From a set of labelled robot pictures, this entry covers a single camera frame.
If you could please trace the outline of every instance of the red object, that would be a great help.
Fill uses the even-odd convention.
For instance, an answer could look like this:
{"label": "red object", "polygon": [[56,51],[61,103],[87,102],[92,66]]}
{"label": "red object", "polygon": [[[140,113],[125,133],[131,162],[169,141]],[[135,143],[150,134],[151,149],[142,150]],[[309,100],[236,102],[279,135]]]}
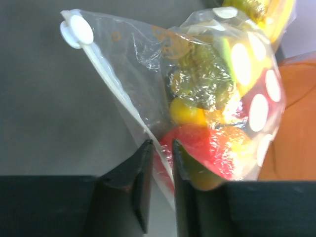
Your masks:
{"label": "red object", "polygon": [[[160,144],[170,166],[172,162],[172,141],[178,139],[186,151],[212,172],[225,179],[231,179],[233,161],[228,157],[225,136],[207,126],[186,124],[166,134]],[[155,155],[155,166],[165,184],[173,192],[174,187],[166,173],[158,154]]]}

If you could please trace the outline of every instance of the orange object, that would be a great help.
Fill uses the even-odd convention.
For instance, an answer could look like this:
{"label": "orange object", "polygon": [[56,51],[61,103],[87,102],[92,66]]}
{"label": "orange object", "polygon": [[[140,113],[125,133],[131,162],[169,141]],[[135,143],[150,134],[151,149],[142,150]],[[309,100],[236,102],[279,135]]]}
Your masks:
{"label": "orange object", "polygon": [[260,180],[316,180],[316,53],[279,67],[287,104]]}

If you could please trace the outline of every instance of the clear plastic bag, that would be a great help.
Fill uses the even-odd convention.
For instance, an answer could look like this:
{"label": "clear plastic bag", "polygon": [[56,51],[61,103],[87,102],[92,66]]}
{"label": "clear plastic bag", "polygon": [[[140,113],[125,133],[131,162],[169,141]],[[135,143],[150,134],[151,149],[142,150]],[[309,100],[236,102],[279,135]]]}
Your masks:
{"label": "clear plastic bag", "polygon": [[296,18],[296,0],[224,0],[223,6],[244,11],[277,50],[286,27]]}
{"label": "clear plastic bag", "polygon": [[136,143],[153,139],[154,177],[171,205],[173,139],[221,177],[257,178],[285,96],[270,41],[245,13],[202,10],[169,30],[81,10],[62,15],[64,39],[85,51],[140,124],[129,126]]}

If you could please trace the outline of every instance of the yellow package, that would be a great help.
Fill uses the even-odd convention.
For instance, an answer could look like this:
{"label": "yellow package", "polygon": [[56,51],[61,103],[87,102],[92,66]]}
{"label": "yellow package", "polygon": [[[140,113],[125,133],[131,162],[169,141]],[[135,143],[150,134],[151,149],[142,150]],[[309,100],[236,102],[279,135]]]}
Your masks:
{"label": "yellow package", "polygon": [[223,6],[244,11],[270,39],[277,50],[289,22],[295,0],[224,0]]}

